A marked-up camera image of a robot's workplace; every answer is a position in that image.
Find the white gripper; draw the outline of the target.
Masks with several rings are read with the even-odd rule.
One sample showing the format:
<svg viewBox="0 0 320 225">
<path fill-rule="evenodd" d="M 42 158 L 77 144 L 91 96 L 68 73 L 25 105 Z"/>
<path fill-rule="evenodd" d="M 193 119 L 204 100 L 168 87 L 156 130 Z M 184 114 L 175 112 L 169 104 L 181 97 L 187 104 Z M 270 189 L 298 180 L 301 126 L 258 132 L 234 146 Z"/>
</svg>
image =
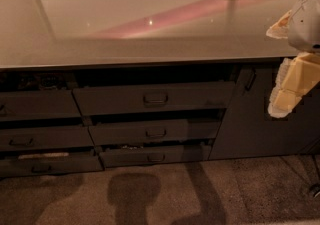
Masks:
<svg viewBox="0 0 320 225">
<path fill-rule="evenodd" d="M 298 0 L 266 35 L 303 51 L 283 60 L 269 98 L 269 115 L 284 118 L 320 82 L 320 0 Z"/>
</svg>

